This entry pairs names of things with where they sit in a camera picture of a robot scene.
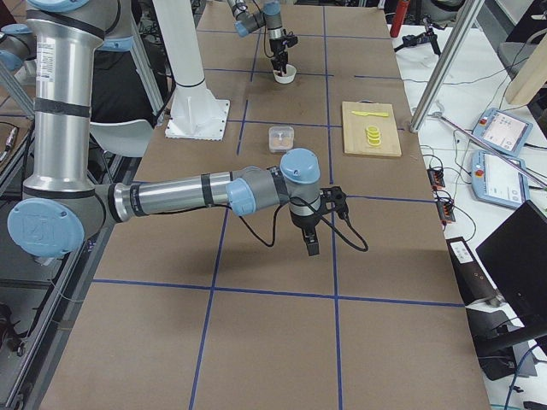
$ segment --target fire extinguisher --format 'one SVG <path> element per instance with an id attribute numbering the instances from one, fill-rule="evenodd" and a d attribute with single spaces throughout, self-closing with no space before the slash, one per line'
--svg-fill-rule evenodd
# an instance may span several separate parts
<path id="1" fill-rule="evenodd" d="M 393 22 L 391 23 L 390 35 L 392 38 L 395 38 L 399 35 L 401 30 L 401 25 L 404 22 L 404 18 L 407 15 L 407 10 L 409 9 L 410 0 L 399 0 L 397 3 L 397 9 L 395 10 L 395 17 L 393 17 Z"/>

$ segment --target black monitor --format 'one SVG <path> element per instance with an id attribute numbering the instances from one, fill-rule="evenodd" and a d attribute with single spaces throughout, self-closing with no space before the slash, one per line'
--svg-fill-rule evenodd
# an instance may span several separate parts
<path id="1" fill-rule="evenodd" d="M 524 202 L 479 245 L 477 255 L 524 324 L 475 338 L 478 356 L 495 356 L 532 339 L 547 353 L 547 217 Z"/>

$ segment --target white bowl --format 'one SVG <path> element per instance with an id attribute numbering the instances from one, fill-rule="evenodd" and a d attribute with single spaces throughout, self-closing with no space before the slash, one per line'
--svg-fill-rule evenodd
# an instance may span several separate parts
<path id="1" fill-rule="evenodd" d="M 290 84 L 297 75 L 297 69 L 291 64 L 287 64 L 287 74 L 278 75 L 279 71 L 273 71 L 273 77 L 280 84 Z"/>

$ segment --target transparent box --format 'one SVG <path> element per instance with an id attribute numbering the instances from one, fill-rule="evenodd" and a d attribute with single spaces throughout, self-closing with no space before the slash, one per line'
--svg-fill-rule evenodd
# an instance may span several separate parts
<path id="1" fill-rule="evenodd" d="M 291 126 L 271 126 L 269 130 L 270 152 L 286 152 L 294 144 L 294 129 Z"/>

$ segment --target blue pipe joint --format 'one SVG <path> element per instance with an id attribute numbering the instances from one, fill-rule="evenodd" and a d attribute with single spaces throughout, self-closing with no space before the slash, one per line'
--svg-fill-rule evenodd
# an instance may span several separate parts
<path id="1" fill-rule="evenodd" d="M 288 151 L 279 164 L 283 176 L 295 184 L 315 184 L 321 177 L 319 161 L 313 152 L 305 148 Z"/>
<path id="2" fill-rule="evenodd" d="M 129 51 L 133 47 L 133 36 L 125 38 L 106 38 L 104 43 L 98 50 L 113 51 L 114 53 L 122 53 Z"/>
<path id="3" fill-rule="evenodd" d="M 0 61 L 3 62 L 3 65 L 6 66 L 9 71 L 18 70 L 23 66 L 21 58 L 9 51 L 0 50 Z"/>
<path id="4" fill-rule="evenodd" d="M 233 25 L 236 27 L 239 37 L 247 37 L 249 35 L 249 30 L 247 30 L 247 27 L 241 21 L 236 21 Z"/>
<path id="5" fill-rule="evenodd" d="M 51 13 L 67 13 L 85 6 L 89 0 L 27 0 L 39 10 Z"/>
<path id="6" fill-rule="evenodd" d="M 15 243 L 31 255 L 60 258 L 84 242 L 78 217 L 59 202 L 30 198 L 19 202 L 8 216 Z"/>
<path id="7" fill-rule="evenodd" d="M 226 193 L 230 207 L 237 216 L 253 214 L 256 211 L 255 196 L 244 179 L 233 180 L 226 186 Z"/>
<path id="8" fill-rule="evenodd" d="M 8 24 L 2 27 L 2 32 L 15 36 L 17 34 L 31 34 L 32 30 L 26 24 Z"/>
<path id="9" fill-rule="evenodd" d="M 269 2 L 264 4 L 264 6 L 262 7 L 262 12 L 265 15 L 278 15 L 279 13 L 281 13 L 281 6 L 279 6 L 278 1 Z"/>

